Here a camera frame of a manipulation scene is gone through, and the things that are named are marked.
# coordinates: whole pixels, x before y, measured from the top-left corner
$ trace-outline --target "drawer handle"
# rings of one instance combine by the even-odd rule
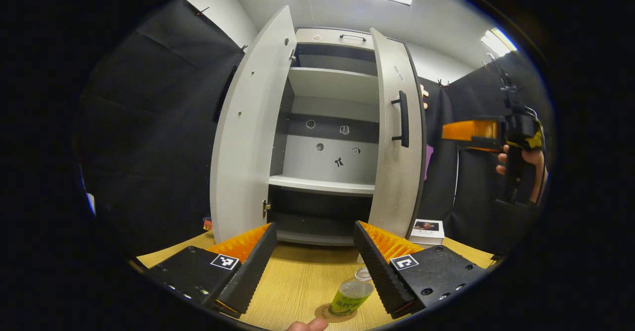
[[[360,37],[360,36],[355,36],[355,35],[343,35],[343,34],[342,34],[342,35],[340,35],[340,38],[344,38],[344,36],[361,38],[361,40],[362,40],[362,41],[364,41],[364,42],[366,41],[366,38],[365,38],[365,37]]]
[[[401,140],[401,146],[410,147],[410,125],[408,123],[408,97],[403,91],[399,91],[399,99],[391,100],[392,104],[399,103],[401,110],[401,135],[393,136],[392,140]]]

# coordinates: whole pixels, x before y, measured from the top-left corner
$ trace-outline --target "drawer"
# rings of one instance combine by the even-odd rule
[[[295,38],[299,44],[329,44],[374,51],[373,38],[369,33],[329,28],[298,28]]]

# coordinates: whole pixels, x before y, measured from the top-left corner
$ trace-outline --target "white cabinet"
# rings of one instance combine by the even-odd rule
[[[272,221],[279,240],[298,243],[352,245],[358,219],[405,236],[423,182],[422,114],[403,43],[374,29],[294,32],[282,8],[222,107],[209,193],[216,241]]]

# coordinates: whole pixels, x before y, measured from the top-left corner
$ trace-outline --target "ceiling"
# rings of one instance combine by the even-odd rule
[[[492,53],[481,43],[494,21],[464,0],[413,0],[410,6],[388,0],[238,0],[260,31],[284,5],[293,24],[368,32],[434,49],[474,68]]]

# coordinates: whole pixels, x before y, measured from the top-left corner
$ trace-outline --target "open cabinet door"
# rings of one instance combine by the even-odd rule
[[[263,27],[229,86],[220,113],[209,177],[216,243],[266,223],[276,121],[296,39],[289,7]]]
[[[405,237],[418,197],[425,143],[419,85],[406,46],[374,28],[370,32],[379,76],[379,154],[368,223]]]

